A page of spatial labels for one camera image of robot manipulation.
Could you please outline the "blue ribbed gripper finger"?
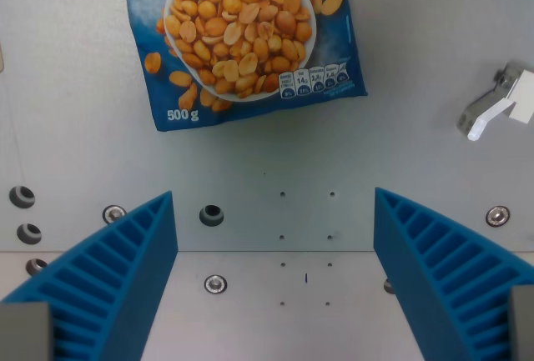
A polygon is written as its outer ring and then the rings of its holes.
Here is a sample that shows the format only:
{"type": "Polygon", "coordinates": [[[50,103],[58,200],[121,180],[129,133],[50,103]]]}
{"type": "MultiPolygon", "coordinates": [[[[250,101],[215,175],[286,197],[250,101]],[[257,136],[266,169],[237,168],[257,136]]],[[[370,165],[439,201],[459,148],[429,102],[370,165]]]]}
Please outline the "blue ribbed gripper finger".
{"type": "Polygon", "coordinates": [[[375,190],[374,250],[425,360],[510,360],[508,299],[533,282],[514,253],[399,194],[375,190]]]}
{"type": "Polygon", "coordinates": [[[2,301],[50,307],[55,360],[139,360],[178,251],[166,192],[87,237],[2,301]]]}

